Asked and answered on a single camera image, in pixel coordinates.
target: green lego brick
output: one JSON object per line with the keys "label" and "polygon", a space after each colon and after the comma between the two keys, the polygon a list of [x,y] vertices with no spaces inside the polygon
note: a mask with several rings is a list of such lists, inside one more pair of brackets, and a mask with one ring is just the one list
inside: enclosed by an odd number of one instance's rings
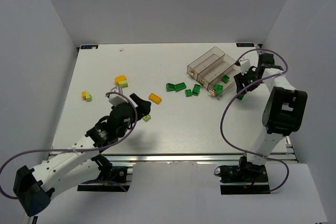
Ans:
{"label": "green lego brick", "polygon": [[200,92],[200,89],[201,89],[201,86],[200,85],[197,85],[197,84],[195,84],[194,85],[194,88],[193,88],[193,95],[198,95],[199,94],[199,92]]}
{"label": "green lego brick", "polygon": [[175,91],[178,92],[182,89],[185,89],[187,86],[184,82],[175,85]]}
{"label": "green lego brick", "polygon": [[174,84],[171,84],[171,83],[167,83],[166,84],[166,89],[167,91],[175,91],[175,85]]}
{"label": "green lego brick", "polygon": [[142,119],[147,122],[151,118],[151,115],[145,115]]}
{"label": "green lego brick", "polygon": [[230,77],[227,76],[227,75],[224,75],[224,76],[222,77],[222,82],[224,82],[224,83],[228,83],[229,80],[230,80]]}
{"label": "green lego brick", "polygon": [[192,92],[191,92],[191,89],[186,89],[186,90],[184,90],[184,92],[185,92],[186,97],[191,97],[193,95]]}
{"label": "green lego brick", "polygon": [[216,84],[214,85],[215,93],[220,94],[223,91],[223,85]]}
{"label": "green lego brick", "polygon": [[119,81],[118,84],[122,88],[127,88],[128,87],[128,82],[127,81]]}
{"label": "green lego brick", "polygon": [[244,95],[243,94],[240,94],[238,97],[237,97],[237,99],[240,99],[240,100],[242,100],[244,98]]}

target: yellow lego brick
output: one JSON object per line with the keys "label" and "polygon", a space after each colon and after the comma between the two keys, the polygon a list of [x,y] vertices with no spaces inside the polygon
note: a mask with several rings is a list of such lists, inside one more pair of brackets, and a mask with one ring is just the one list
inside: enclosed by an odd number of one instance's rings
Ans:
{"label": "yellow lego brick", "polygon": [[115,77],[114,81],[116,82],[117,85],[119,85],[119,82],[126,81],[126,76],[117,76]]}
{"label": "yellow lego brick", "polygon": [[82,91],[82,98],[83,100],[86,100],[86,91]]}
{"label": "yellow lego brick", "polygon": [[92,101],[92,95],[88,91],[85,92],[85,100],[87,100],[88,102]]}
{"label": "yellow lego brick", "polygon": [[127,81],[119,81],[118,84],[122,88],[128,87],[128,82]]}
{"label": "yellow lego brick", "polygon": [[159,97],[158,95],[156,95],[154,93],[151,93],[149,95],[148,99],[155,102],[156,104],[159,104],[162,101],[161,97]]}

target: transparent storage box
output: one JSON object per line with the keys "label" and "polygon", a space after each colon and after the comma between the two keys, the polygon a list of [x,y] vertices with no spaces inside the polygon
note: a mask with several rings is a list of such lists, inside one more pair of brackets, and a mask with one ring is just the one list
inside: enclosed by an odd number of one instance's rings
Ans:
{"label": "transparent storage box", "polygon": [[[235,62],[218,47],[214,47],[189,64],[187,73],[218,99],[235,85],[234,76],[240,73],[240,67],[236,66]],[[229,81],[222,82],[223,76],[228,76]],[[223,86],[221,93],[216,93],[216,84]]]}

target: gray wall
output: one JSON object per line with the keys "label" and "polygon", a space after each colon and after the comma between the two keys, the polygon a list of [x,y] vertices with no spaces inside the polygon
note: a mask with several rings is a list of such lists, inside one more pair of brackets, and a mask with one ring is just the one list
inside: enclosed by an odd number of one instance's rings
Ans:
{"label": "gray wall", "polygon": [[336,223],[336,0],[287,0],[265,47],[289,63],[289,81],[308,93],[295,152],[309,166],[329,223]]}
{"label": "gray wall", "polygon": [[[0,163],[14,154],[50,147],[76,49],[50,0],[0,0]],[[45,155],[26,155],[1,174],[13,195],[18,168]],[[0,222],[21,223],[17,200],[0,195]]]}
{"label": "gray wall", "polygon": [[262,43],[286,0],[51,0],[78,46]]}

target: white robotic arm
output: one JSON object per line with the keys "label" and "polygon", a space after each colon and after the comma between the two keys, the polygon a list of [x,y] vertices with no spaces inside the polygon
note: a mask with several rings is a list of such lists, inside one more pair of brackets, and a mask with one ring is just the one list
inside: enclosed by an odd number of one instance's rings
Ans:
{"label": "white robotic arm", "polygon": [[[150,113],[151,102],[141,100],[135,94],[130,98],[138,105],[135,108],[138,120]],[[60,153],[31,169],[23,166],[16,172],[14,193],[28,216],[40,213],[57,195],[80,183],[109,181],[115,177],[117,168],[101,152],[105,146],[124,137],[135,122],[135,111],[132,105],[115,94],[109,96],[109,101],[113,105],[110,115],[102,117],[68,149],[69,152]]]}
{"label": "white robotic arm", "polygon": [[[281,72],[282,71],[280,69],[267,68],[264,71],[263,78]],[[285,76],[277,76],[275,78],[267,79],[264,81],[264,84],[266,84],[270,93],[272,92],[273,87],[284,88],[285,90],[288,90],[290,92],[293,93],[295,92],[295,88],[288,82]],[[287,105],[283,106],[282,108],[283,109],[288,108],[288,110],[290,110],[290,108]],[[264,157],[247,153],[247,161],[255,165],[265,165],[266,157],[268,157],[269,154],[271,154],[275,146],[282,139],[284,139],[283,134],[267,133],[267,128],[263,127],[260,131],[259,136],[255,140],[253,146],[251,147],[250,151],[261,154]]]}
{"label": "white robotic arm", "polygon": [[[220,166],[219,176],[225,185],[221,189],[223,194],[265,193],[269,191],[266,159],[285,136],[300,129],[307,93],[296,90],[283,75],[271,77],[283,72],[275,65],[272,54],[259,55],[257,67],[251,67],[248,60],[237,64],[241,66],[241,73],[235,75],[237,93],[244,96],[259,86],[257,80],[270,77],[264,80],[270,96],[262,117],[264,127],[252,147],[240,158],[238,166]],[[248,184],[260,186],[246,187]]]}

